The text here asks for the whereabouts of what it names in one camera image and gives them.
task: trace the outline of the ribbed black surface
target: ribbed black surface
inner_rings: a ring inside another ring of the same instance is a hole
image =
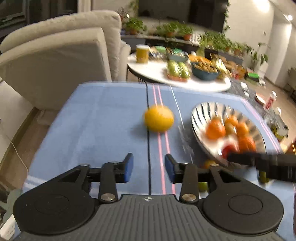
[[[283,241],[275,233],[240,237],[211,226],[193,205],[173,195],[124,195],[119,202],[100,206],[83,227],[68,234],[41,237],[22,233],[17,241]]]

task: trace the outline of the tv screen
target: tv screen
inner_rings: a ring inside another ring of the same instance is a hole
[[[194,23],[223,30],[228,0],[140,0],[139,16]]]
[[[23,15],[22,0],[0,0],[0,19],[21,15]]]

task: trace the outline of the round tabletop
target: round tabletop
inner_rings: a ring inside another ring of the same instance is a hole
[[[222,92],[231,87],[229,78],[224,80],[203,81],[191,74],[187,82],[170,80],[166,74],[166,62],[148,61],[147,64],[136,63],[136,55],[128,57],[128,68],[132,74],[147,82],[157,82],[175,87],[181,87],[196,91]]]

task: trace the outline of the white plate with black stripes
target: white plate with black stripes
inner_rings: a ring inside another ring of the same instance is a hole
[[[256,144],[256,151],[265,153],[266,147],[261,133],[254,123],[249,120],[240,111],[233,109],[228,105],[224,105],[217,102],[203,102],[198,104],[192,111],[191,121],[194,135],[199,142],[200,146],[207,153],[209,158],[214,161],[218,161],[221,164],[228,166],[227,160],[222,158],[222,150],[229,144],[237,145],[237,138],[234,135],[223,137],[217,141],[209,140],[205,135],[207,125],[211,122],[211,119],[217,114],[221,116],[223,120],[228,116],[234,115],[239,122],[245,122],[250,130],[250,136],[253,138]]]

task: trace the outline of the sofa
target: sofa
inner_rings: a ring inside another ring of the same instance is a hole
[[[0,77],[41,110],[60,110],[87,81],[126,81],[131,48],[114,11],[48,19],[10,33],[1,43]]]

